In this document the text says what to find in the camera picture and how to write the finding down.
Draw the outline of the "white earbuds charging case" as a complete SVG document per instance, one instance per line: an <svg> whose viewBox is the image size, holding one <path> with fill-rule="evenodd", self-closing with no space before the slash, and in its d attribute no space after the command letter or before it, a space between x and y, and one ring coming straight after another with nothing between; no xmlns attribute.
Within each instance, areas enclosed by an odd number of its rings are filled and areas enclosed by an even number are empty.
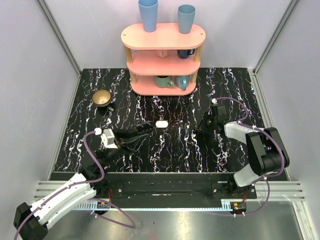
<svg viewBox="0 0 320 240"><path fill-rule="evenodd" d="M160 129L167 128L169 123L166 120L158 120L155 123L155 126Z"/></svg>

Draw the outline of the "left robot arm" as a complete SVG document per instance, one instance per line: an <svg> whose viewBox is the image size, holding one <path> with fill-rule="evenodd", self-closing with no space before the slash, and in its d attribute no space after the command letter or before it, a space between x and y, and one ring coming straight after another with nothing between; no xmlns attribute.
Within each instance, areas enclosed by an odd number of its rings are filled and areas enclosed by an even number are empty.
<svg viewBox="0 0 320 240"><path fill-rule="evenodd" d="M112 194L107 179L106 160L97 159L90 150L87 138L90 135L100 136L107 151L107 157L112 158L124 152L136 153L142 142L154 131L150 123L142 123L134 129L95 128L83 137L83 144L93 160L93 164L75 173L65 184L40 200L27 204L21 203L13 220L16 229L14 239L42 240L61 217L69 213L79 204L97 197L109 197Z"/></svg>

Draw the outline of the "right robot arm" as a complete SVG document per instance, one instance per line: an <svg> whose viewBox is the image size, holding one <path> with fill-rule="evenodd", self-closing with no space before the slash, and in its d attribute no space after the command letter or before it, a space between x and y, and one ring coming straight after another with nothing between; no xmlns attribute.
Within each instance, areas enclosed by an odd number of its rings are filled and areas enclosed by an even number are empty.
<svg viewBox="0 0 320 240"><path fill-rule="evenodd" d="M225 192L232 198L242 197L252 184L281 174L290 165L289 155L275 127L259 128L239 120L230 121L223 104L213 104L194 131L203 135L220 134L246 145L248 164L227 180Z"/></svg>

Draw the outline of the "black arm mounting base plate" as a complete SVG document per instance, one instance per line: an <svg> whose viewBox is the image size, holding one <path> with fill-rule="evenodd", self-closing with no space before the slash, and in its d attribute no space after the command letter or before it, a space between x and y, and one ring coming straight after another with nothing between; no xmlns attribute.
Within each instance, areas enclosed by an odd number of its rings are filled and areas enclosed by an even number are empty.
<svg viewBox="0 0 320 240"><path fill-rule="evenodd" d="M249 184L239 187L232 173L152 173L108 172L104 179L92 184L97 196L110 194L113 199L134 196L199 196L211 199L257 198L256 189Z"/></svg>

